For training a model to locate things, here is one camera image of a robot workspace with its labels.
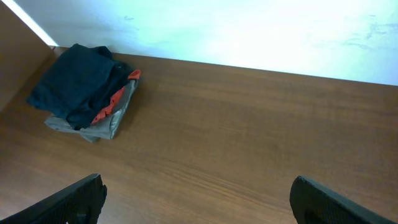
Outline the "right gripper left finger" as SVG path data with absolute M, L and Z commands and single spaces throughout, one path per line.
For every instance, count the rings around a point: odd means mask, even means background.
M 97 224 L 106 196 L 101 176 L 91 174 L 1 220 L 1 224 Z

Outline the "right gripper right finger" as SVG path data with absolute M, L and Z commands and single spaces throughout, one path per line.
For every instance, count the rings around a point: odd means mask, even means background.
M 303 176 L 294 180 L 289 202 L 298 224 L 396 224 Z

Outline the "navy blue garment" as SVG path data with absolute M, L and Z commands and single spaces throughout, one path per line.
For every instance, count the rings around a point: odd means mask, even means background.
M 65 119 L 108 81 L 114 66 L 107 47 L 74 44 L 42 75 L 27 102 Z

